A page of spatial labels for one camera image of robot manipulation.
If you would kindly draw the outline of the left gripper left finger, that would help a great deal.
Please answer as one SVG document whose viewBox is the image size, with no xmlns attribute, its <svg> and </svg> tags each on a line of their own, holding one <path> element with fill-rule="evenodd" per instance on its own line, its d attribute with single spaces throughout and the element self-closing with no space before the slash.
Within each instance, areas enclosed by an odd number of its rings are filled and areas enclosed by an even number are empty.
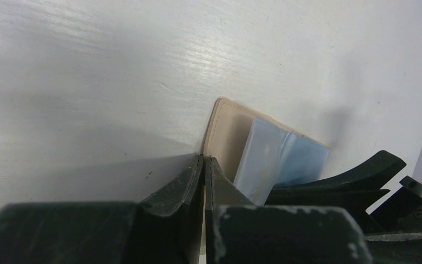
<svg viewBox="0 0 422 264">
<path fill-rule="evenodd" d="M 0 263 L 197 263 L 204 157 L 140 201 L 14 203 L 0 210 Z"/>
</svg>

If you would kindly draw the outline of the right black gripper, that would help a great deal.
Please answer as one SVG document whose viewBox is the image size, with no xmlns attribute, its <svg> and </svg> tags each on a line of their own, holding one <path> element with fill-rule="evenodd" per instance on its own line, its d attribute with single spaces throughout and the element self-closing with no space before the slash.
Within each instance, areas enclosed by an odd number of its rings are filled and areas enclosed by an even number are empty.
<svg viewBox="0 0 422 264">
<path fill-rule="evenodd" d="M 382 187 L 406 166 L 379 151 L 337 176 L 275 188 L 266 205 L 370 206 L 390 191 Z M 422 183 L 406 176 L 402 187 L 371 214 L 355 212 L 373 263 L 422 263 Z"/>
</svg>

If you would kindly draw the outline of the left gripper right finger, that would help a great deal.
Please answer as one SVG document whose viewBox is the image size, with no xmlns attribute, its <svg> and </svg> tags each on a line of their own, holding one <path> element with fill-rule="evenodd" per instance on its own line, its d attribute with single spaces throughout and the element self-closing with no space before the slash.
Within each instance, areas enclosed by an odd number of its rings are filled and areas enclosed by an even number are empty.
<svg viewBox="0 0 422 264">
<path fill-rule="evenodd" d="M 257 206 L 207 158 L 208 263 L 372 263 L 364 234 L 344 209 Z"/>
</svg>

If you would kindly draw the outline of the beige leather card holder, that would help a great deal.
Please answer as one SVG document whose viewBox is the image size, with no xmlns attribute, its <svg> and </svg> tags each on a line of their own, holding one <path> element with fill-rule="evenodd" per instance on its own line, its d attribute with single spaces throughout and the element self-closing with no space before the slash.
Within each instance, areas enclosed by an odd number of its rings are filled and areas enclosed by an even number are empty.
<svg viewBox="0 0 422 264">
<path fill-rule="evenodd" d="M 232 183 L 235 181 L 254 118 L 261 118 L 278 128 L 305 138 L 330 151 L 327 145 L 277 121 L 269 115 L 229 98 L 221 97 L 216 100 L 210 116 L 204 139 L 203 154 L 207 157 L 215 157 L 223 175 Z"/>
</svg>

